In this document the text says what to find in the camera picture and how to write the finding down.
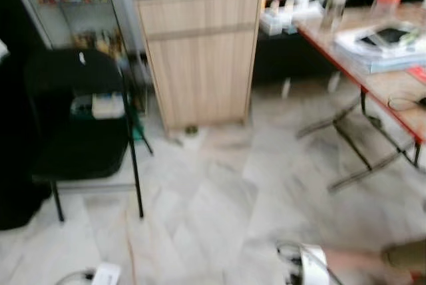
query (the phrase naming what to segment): power strip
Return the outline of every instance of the power strip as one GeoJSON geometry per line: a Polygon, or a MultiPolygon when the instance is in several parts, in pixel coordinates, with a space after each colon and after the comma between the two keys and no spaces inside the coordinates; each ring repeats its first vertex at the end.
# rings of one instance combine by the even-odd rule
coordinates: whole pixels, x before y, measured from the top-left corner
{"type": "Polygon", "coordinates": [[[120,266],[110,263],[101,263],[96,269],[92,285],[117,285],[120,274],[120,266]]]}

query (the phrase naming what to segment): table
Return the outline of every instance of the table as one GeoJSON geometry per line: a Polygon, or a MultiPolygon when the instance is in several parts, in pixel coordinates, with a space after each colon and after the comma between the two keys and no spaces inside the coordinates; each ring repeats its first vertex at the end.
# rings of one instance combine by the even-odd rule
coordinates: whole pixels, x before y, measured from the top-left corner
{"type": "MultiPolygon", "coordinates": [[[[398,20],[410,21],[414,24],[420,24],[422,16],[418,5],[407,4],[402,5],[396,13],[398,20]]],[[[389,98],[395,93],[404,91],[410,93],[419,93],[420,97],[426,95],[426,84],[421,83],[407,71],[390,71],[386,73],[371,74],[366,67],[360,65],[350,56],[339,51],[334,44],[334,36],[336,32],[346,29],[355,29],[363,26],[385,23],[384,19],[372,19],[369,16],[369,9],[347,9],[341,25],[337,31],[331,32],[321,29],[320,20],[298,21],[297,26],[301,35],[310,42],[325,58],[334,64],[343,74],[351,79],[360,88],[360,97],[353,104],[336,114],[331,119],[320,121],[305,129],[302,129],[298,136],[302,137],[312,133],[318,129],[328,126],[334,126],[339,135],[347,141],[357,156],[364,163],[366,169],[352,174],[347,178],[339,180],[329,186],[330,192],[335,192],[353,182],[357,182],[367,177],[372,172],[384,168],[388,164],[403,156],[418,171],[426,174],[426,169],[419,164],[419,157],[422,145],[426,143],[426,109],[415,107],[406,111],[394,111],[388,106],[389,98]],[[388,112],[399,124],[412,136],[413,140],[405,146],[399,146],[391,135],[382,128],[379,119],[368,115],[365,106],[366,96],[373,99],[378,105],[388,112]],[[363,115],[370,123],[395,147],[395,153],[385,157],[381,161],[370,164],[361,151],[356,147],[350,136],[339,126],[339,121],[347,114],[352,112],[354,108],[361,105],[363,115]],[[409,156],[409,151],[415,148],[414,156],[409,156]]]]}

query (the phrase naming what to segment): white tile floor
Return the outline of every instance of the white tile floor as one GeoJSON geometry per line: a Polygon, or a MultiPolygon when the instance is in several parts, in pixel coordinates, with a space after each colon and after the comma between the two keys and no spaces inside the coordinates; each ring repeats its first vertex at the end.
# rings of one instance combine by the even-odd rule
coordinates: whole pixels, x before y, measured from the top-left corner
{"type": "MultiPolygon", "coordinates": [[[[332,95],[325,82],[298,83],[286,100],[279,88],[258,90],[248,126],[176,140],[165,139],[152,100],[145,123],[155,157],[136,148],[144,220],[133,192],[65,194],[64,225],[46,201],[30,225],[0,233],[0,284],[50,285],[108,261],[122,266],[123,285],[278,285],[277,239],[376,250],[426,234],[426,178],[404,160],[330,195],[327,184],[362,164],[333,129],[296,140],[356,94],[348,82],[332,95]]],[[[372,157],[391,151],[356,112],[347,128],[372,157]]],[[[131,180],[127,156],[109,181],[131,180]]],[[[347,284],[369,284],[361,276],[347,284]]]]}

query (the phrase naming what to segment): cabinet door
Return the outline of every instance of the cabinet door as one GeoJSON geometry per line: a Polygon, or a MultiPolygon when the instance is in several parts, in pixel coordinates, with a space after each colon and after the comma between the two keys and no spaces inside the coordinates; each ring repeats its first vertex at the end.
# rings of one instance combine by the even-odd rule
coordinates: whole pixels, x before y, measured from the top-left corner
{"type": "Polygon", "coordinates": [[[242,120],[253,31],[148,43],[166,128],[242,120]]]}

